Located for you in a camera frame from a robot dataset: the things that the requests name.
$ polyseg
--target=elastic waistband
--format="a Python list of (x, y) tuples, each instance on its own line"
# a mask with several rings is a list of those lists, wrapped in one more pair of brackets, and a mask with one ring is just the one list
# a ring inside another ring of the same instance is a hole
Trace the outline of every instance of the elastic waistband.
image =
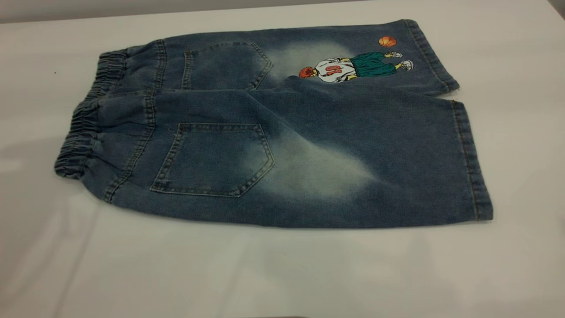
[(100, 55), (94, 84), (73, 112), (71, 129), (55, 162), (55, 172), (61, 177), (79, 179), (82, 176), (84, 163), (92, 153), (98, 133), (98, 104), (95, 100), (117, 86), (124, 75), (126, 58), (125, 50)]

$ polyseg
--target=blue denim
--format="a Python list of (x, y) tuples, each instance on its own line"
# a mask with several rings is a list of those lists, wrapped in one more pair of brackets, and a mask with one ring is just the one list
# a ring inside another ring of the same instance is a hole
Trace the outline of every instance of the blue denim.
[[(363, 53), (395, 72), (356, 68)], [(457, 88), (410, 20), (157, 40), (101, 55), (55, 171), (108, 203), (187, 220), (491, 220), (465, 108), (434, 98)]]

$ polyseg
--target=orange basketball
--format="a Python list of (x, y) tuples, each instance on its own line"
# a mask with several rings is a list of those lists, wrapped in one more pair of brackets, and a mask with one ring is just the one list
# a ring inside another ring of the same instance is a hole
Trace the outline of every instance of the orange basketball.
[(390, 46), (396, 45), (396, 39), (392, 36), (383, 36), (379, 39), (379, 44), (388, 48)]

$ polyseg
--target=gray wall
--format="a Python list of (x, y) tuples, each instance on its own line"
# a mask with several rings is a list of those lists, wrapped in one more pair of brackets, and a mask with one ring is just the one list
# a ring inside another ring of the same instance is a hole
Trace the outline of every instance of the gray wall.
[(0, 22), (94, 18), (99, 16), (346, 1), (354, 0), (0, 0)]
[(565, 18), (565, 0), (549, 0), (549, 3)]

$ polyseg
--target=red hair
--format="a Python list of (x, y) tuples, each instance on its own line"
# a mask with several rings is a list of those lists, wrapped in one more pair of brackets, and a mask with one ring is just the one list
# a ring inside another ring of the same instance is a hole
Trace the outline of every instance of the red hair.
[(314, 68), (308, 66), (308, 67), (301, 69), (299, 76), (300, 76), (300, 78), (310, 78), (310, 77), (314, 76)]

